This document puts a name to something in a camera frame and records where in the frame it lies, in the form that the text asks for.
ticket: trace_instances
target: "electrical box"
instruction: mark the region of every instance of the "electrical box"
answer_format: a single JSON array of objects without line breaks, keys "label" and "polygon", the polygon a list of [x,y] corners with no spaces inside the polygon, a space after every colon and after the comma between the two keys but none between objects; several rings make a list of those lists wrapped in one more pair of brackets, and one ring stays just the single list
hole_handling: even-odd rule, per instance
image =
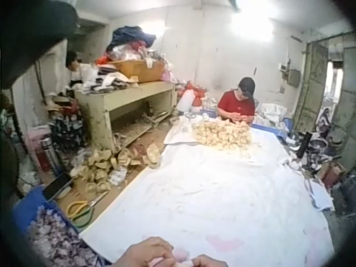
[{"label": "electrical box", "polygon": [[288,77],[287,77],[287,84],[298,88],[300,83],[300,71],[298,70],[289,70]]},{"label": "electrical box", "polygon": [[287,66],[282,65],[281,63],[278,64],[278,70],[281,72],[286,72],[287,71]]}]

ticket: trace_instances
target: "blue crate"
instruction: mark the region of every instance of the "blue crate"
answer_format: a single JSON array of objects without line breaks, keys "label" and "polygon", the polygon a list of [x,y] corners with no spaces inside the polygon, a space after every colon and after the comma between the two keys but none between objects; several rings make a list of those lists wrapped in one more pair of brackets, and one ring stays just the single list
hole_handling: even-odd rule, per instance
[{"label": "blue crate", "polygon": [[[72,225],[71,221],[68,220],[60,207],[54,201],[48,202],[45,199],[42,194],[43,189],[44,186],[35,187],[12,209],[13,218],[20,232],[26,234],[27,228],[30,226],[31,222],[36,220],[38,208],[44,206],[46,210],[54,210],[62,217],[68,227],[73,228],[74,231],[78,233],[78,229]],[[106,266],[108,264],[110,263],[105,261],[103,257],[98,257],[96,266]]]},{"label": "blue crate", "polygon": [[287,137],[286,131],[283,131],[283,130],[280,130],[277,128],[267,127],[267,126],[263,126],[263,125],[253,124],[253,123],[252,123],[251,128],[274,133],[276,136],[280,136],[283,139],[285,139]]},{"label": "blue crate", "polygon": [[210,118],[216,118],[217,117],[217,113],[216,110],[207,110],[207,109],[201,109],[200,110],[200,115],[203,115],[204,113],[206,113]]}]

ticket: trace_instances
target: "black hair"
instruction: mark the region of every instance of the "black hair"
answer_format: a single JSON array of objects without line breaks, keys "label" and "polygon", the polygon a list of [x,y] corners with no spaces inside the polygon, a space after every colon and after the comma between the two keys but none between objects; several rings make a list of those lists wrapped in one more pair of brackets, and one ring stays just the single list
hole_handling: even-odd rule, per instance
[{"label": "black hair", "polygon": [[251,95],[253,95],[255,92],[255,82],[250,77],[242,78],[239,83],[239,87],[243,92],[248,92]]},{"label": "black hair", "polygon": [[66,67],[69,67],[73,61],[77,60],[78,56],[77,53],[74,51],[67,51],[67,57],[66,57]]}]

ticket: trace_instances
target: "man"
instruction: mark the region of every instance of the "man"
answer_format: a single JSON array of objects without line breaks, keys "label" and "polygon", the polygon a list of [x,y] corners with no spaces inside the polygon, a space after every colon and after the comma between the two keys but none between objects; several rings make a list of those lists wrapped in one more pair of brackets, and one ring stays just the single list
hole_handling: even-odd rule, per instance
[{"label": "man", "polygon": [[243,78],[237,89],[224,93],[217,105],[217,113],[234,122],[251,124],[255,117],[254,92],[254,80],[250,77]]}]

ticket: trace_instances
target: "red shirt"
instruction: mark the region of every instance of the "red shirt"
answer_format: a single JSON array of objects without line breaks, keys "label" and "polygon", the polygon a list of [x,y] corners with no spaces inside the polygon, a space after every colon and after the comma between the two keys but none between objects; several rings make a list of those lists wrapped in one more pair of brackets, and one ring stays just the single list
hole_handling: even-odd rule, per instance
[{"label": "red shirt", "polygon": [[233,91],[225,92],[217,107],[226,112],[237,112],[245,116],[255,116],[255,101],[253,99],[239,101]]}]

